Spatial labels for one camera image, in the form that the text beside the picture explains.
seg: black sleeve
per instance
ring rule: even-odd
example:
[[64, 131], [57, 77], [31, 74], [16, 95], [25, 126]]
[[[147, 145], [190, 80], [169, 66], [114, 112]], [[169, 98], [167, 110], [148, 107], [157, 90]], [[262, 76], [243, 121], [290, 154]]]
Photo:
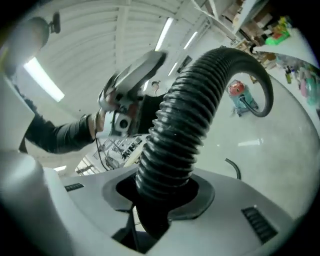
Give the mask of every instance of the black sleeve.
[[88, 126], [90, 116], [81, 118], [79, 121], [55, 126], [37, 112], [37, 107], [30, 99], [21, 96], [35, 114], [25, 134], [25, 138], [31, 143], [49, 153], [63, 154], [79, 151], [94, 141]]

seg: small vacuum cleaner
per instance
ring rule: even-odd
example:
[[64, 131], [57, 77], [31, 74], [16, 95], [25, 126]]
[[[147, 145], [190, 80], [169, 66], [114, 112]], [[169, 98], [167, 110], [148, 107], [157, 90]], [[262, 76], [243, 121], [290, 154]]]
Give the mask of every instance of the small vacuum cleaner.
[[230, 99], [234, 103], [234, 112], [238, 114], [239, 117], [245, 112], [252, 112], [255, 114], [259, 106], [253, 99], [250, 90], [247, 85], [239, 80], [233, 80], [227, 87], [226, 91]]

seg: vent grille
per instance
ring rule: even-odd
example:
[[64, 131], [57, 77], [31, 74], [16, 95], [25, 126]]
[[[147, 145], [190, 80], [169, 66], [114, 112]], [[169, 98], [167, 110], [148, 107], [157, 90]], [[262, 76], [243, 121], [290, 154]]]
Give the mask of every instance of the vent grille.
[[80, 189], [80, 188], [83, 188], [84, 185], [82, 185], [81, 183], [75, 183], [75, 184], [71, 184], [71, 185], [68, 185], [68, 186], [65, 186], [65, 190], [67, 192], [70, 192], [72, 190], [77, 190], [77, 189]]
[[263, 244], [278, 233], [257, 208], [249, 207], [241, 211]]

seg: white ceiling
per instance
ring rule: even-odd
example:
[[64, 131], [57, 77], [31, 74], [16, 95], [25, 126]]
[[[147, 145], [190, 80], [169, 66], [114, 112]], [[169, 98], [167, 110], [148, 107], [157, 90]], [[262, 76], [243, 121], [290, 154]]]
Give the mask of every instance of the white ceiling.
[[[115, 70], [155, 48], [168, 17], [175, 19], [161, 47], [168, 51], [168, 58], [155, 80], [164, 79], [173, 64], [184, 59], [188, 49], [183, 47], [192, 34], [198, 31], [199, 39], [208, 27], [206, 15], [196, 10], [190, 0], [54, 0], [28, 17], [42, 16], [49, 22], [58, 10], [61, 32], [50, 35], [36, 58], [65, 97], [56, 103], [25, 70], [17, 75], [21, 91], [55, 125], [96, 112], [97, 97], [106, 81]], [[88, 151], [85, 148], [53, 155], [35, 146], [27, 147], [45, 166], [67, 165], [67, 173], [74, 172]]]

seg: red object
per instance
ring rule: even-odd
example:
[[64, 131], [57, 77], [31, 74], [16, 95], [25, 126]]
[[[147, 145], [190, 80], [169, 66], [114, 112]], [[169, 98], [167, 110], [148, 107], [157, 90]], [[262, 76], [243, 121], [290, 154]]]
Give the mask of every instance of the red object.
[[245, 91], [245, 85], [240, 81], [235, 81], [229, 85], [228, 92], [231, 96], [240, 95]]

